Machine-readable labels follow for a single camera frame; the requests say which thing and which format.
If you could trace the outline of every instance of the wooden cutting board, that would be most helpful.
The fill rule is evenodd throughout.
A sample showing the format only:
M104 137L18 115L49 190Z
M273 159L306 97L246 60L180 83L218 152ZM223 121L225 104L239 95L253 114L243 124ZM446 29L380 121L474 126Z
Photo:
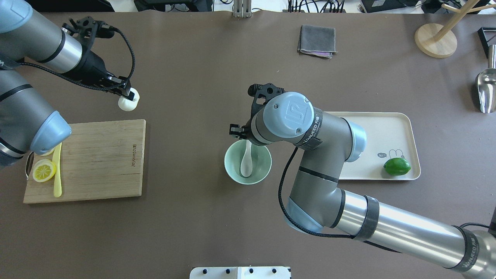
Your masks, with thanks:
M24 203L141 196L145 125L144 119L70 124L62 142L62 195L54 197L54 179L39 183L30 174ZM52 154L35 155L33 165L41 159Z

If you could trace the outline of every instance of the green bowl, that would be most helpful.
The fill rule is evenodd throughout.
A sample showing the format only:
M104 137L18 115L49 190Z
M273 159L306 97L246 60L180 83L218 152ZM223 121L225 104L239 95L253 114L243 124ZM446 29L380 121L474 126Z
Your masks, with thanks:
M270 172L272 157L265 146L251 145L251 159L253 172L248 177L241 175L241 160L245 154L246 141L239 140L233 143L224 156L224 167L227 174L236 182L251 185L262 181Z

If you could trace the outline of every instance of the plastic tray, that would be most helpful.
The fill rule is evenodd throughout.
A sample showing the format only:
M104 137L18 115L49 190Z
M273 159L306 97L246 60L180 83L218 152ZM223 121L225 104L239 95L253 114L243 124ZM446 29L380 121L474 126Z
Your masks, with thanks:
M420 176L419 156L410 119L397 112L328 112L362 126L367 133L367 147L355 162L345 163L339 179L414 180ZM392 176L384 163L404 157L412 169L405 175Z

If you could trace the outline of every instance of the logo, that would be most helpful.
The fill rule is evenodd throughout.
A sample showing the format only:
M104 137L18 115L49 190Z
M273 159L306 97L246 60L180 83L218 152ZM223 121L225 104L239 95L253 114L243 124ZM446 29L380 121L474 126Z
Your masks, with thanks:
M136 166L136 145L132 145L132 161L131 161L131 167Z
M394 152L395 157L400 156L403 159L405 158L405 156L403 155L403 150L401 150L401 149L397 149L397 150L391 149L389 151L389 157L395 158L395 157L391 156L392 152Z
M307 143L311 138L316 136L317 131L320 129L320 117L315 116L315 122L313 123L313 127L310 131L310 135L303 141L303 143Z
M290 102L284 118L297 124L303 124L303 121L305 120L305 112L307 112L306 107L301 108L297 103Z
M470 251L470 257L466 262L464 262L463 267L467 268L469 266L472 266L477 260L477 254L479 253L479 246L475 238L471 237L470 240L472 240L472 250Z

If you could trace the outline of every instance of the gray cloth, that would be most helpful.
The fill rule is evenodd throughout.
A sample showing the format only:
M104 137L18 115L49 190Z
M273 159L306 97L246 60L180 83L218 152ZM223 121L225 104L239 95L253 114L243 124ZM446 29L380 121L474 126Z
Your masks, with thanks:
M308 55L331 58L336 53L336 29L302 25L298 51Z

